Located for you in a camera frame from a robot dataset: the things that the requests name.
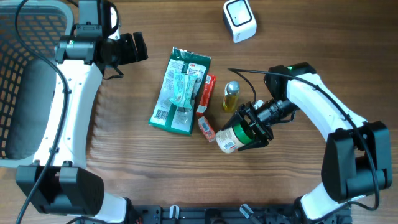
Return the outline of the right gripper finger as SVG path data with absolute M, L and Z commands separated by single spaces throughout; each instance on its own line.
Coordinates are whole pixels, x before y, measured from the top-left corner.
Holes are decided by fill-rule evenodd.
M 247 149 L 257 149 L 257 148 L 263 148 L 266 147 L 269 144 L 269 141 L 267 138 L 255 138 L 253 141 L 251 141 L 249 144 L 245 144 L 244 146 L 240 147 L 238 151 L 244 151 Z
M 237 124 L 240 124 L 244 120 L 245 109 L 240 108 L 236 110 L 228 122 L 221 128 L 222 131 L 231 128 Z

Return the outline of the yellow liquid bottle silver cap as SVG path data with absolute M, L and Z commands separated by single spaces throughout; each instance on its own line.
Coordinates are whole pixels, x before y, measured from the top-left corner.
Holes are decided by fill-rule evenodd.
M 225 112 L 232 113 L 238 105 L 239 83 L 235 80 L 230 81 L 224 88 L 223 109 Z

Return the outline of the green lid white jar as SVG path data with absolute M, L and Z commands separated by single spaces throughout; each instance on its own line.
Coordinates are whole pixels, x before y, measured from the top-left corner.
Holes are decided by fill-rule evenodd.
M 237 151 L 254 140 L 254 134 L 245 123 L 218 131 L 216 142 L 219 148 L 227 154 Z

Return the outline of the pink tissue pack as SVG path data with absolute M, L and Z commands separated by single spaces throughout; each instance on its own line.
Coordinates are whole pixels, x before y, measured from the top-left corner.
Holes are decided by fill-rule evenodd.
M 198 126 L 208 142 L 213 142 L 216 139 L 216 133 L 214 129 L 210 126 L 208 120 L 204 116 L 198 119 Z

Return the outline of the red snack packet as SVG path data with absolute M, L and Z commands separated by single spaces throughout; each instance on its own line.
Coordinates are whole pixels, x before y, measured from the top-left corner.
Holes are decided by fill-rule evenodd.
M 206 76 L 205 86 L 204 86 L 204 90 L 203 90 L 203 93 L 201 96 L 201 100 L 199 102 L 198 108 L 195 113 L 197 116 L 204 115 L 204 113 L 209 105 L 209 101 L 210 101 L 213 89 L 215 87 L 215 83 L 216 83 L 216 76 L 212 75 L 212 74 L 208 74 Z

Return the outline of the green 3M gloves package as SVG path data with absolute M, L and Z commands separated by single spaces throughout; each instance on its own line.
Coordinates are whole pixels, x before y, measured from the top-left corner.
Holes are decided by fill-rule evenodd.
M 149 124 L 160 129 L 190 135 L 195 117 L 195 101 L 209 71 L 211 57 L 174 47 Z M 174 71 L 197 76 L 192 93 L 192 109 L 180 108 L 170 102 L 174 94 Z

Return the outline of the light teal small packet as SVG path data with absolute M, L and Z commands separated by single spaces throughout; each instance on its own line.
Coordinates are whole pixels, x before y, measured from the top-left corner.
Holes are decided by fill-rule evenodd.
M 174 71 L 174 94 L 170 102 L 180 108 L 192 109 L 192 93 L 197 76 Z

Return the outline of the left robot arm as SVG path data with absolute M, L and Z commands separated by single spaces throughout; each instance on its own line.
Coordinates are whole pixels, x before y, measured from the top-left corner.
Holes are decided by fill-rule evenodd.
M 79 21 L 59 40 L 49 63 L 57 75 L 44 137 L 32 163 L 17 168 L 25 193 L 21 208 L 70 215 L 74 221 L 141 223 L 128 198 L 110 194 L 101 177 L 86 169 L 91 110 L 106 68 L 148 58 L 140 32 L 120 34 L 119 13 L 110 1 L 80 1 Z

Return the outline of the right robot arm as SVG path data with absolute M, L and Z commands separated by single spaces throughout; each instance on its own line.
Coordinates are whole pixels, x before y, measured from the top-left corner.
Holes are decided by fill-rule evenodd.
M 256 215 L 248 205 L 240 213 L 253 223 L 351 223 L 351 207 L 392 185 L 391 139 L 381 121 L 370 123 L 345 106 L 306 62 L 278 65 L 264 72 L 272 98 L 237 108 L 216 134 L 220 149 L 229 154 L 265 147 L 273 125 L 289 123 L 303 111 L 323 136 L 326 147 L 321 182 L 309 193 L 285 205 L 268 205 Z

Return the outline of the white barcode scanner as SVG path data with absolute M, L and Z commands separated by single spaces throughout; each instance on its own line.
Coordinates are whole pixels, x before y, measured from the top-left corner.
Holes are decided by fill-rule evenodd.
M 223 22 L 236 44 L 253 37 L 257 31 L 257 22 L 248 0 L 226 1 Z

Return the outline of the grey plastic mesh basket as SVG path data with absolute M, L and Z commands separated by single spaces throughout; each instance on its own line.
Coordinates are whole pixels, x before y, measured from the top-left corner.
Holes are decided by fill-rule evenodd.
M 30 53 L 53 62 L 55 48 L 74 24 L 61 1 L 1 2 L 1 166 L 32 163 L 42 141 L 57 75 Z

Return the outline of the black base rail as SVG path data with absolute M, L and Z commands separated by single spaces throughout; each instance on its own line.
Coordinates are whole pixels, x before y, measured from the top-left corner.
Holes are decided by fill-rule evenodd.
M 351 209 L 344 208 L 318 220 L 309 220 L 292 204 L 240 207 L 161 207 L 154 205 L 135 206 L 137 220 L 143 224 L 288 224 L 322 223 L 352 224 Z

